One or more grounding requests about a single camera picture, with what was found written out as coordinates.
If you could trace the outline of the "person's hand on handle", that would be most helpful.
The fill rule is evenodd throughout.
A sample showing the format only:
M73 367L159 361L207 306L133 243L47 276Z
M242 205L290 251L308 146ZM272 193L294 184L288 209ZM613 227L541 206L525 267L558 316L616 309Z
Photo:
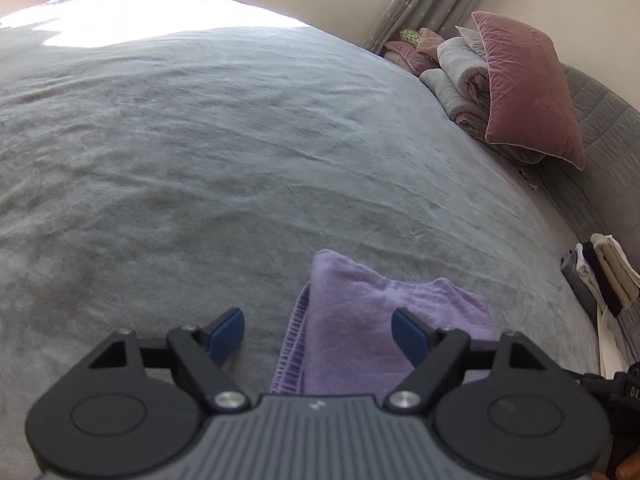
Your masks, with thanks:
M595 471L591 477L593 480L608 480L606 474ZM638 455L631 456L616 468L616 480L640 480L640 460Z

